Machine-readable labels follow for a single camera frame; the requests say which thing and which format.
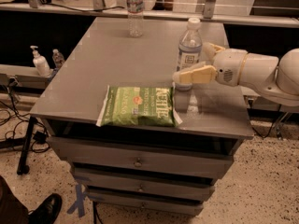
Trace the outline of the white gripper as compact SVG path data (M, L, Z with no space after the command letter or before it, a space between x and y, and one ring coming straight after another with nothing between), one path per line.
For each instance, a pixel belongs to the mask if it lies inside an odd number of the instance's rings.
M225 47L204 42L203 60L213 65L197 63L174 73L173 81L179 85L207 84L216 78L222 85L237 86L241 65L248 53L243 49L225 49Z

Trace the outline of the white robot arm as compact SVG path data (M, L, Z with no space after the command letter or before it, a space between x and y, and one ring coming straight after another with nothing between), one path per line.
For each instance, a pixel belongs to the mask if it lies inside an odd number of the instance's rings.
M215 80L221 85L247 87L281 105L299 106L299 49L279 59L206 42L203 52L207 61L175 72L175 83L184 86Z

